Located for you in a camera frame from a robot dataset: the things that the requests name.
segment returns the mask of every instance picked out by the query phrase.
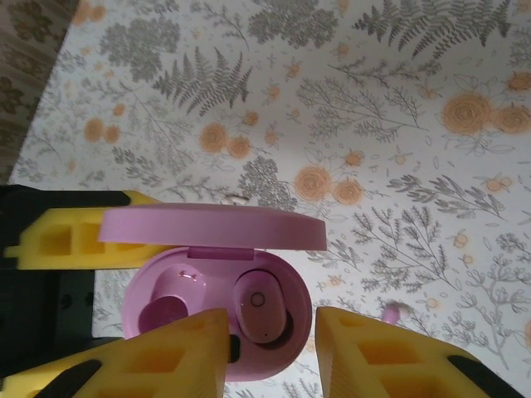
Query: pink lid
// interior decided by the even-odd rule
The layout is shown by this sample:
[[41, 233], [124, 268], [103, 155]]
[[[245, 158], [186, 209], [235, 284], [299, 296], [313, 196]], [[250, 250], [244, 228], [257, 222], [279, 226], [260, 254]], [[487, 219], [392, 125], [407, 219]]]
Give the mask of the pink lid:
[[100, 241], [326, 250], [326, 229], [321, 220], [264, 207], [161, 203], [106, 211]]

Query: yellow foam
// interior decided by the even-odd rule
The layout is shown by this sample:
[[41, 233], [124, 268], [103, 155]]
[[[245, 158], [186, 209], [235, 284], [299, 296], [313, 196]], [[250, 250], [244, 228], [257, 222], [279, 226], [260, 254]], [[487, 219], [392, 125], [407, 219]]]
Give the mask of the yellow foam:
[[[130, 205], [158, 203], [138, 192], [125, 192]], [[98, 241], [108, 207], [50, 209], [21, 234], [19, 246], [4, 256], [17, 257], [19, 269], [139, 268], [169, 249], [164, 245], [132, 245]]]
[[416, 332], [322, 307], [315, 342], [324, 398], [488, 398], [446, 359], [473, 356]]
[[213, 309], [80, 352], [4, 380], [2, 398], [29, 398], [89, 359], [102, 367], [74, 398], [222, 398], [229, 359], [227, 311]]

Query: earbud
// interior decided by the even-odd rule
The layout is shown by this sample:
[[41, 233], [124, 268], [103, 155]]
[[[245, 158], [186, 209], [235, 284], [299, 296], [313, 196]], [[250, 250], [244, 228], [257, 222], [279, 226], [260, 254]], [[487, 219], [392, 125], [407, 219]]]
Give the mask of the earbud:
[[276, 278], [262, 270], [243, 274], [234, 286], [236, 315], [243, 334], [256, 344], [278, 339], [286, 325], [286, 308]]

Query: pink earbud case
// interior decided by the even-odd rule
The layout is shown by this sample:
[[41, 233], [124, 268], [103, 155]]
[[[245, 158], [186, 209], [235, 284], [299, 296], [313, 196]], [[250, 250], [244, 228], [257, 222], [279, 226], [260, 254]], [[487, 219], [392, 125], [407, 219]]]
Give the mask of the pink earbud case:
[[250, 206], [158, 204], [108, 210], [100, 240], [179, 245], [152, 258], [125, 292], [131, 338], [210, 308], [229, 315], [227, 381], [273, 376], [300, 354], [312, 304], [299, 274], [261, 249], [326, 250], [324, 223]]

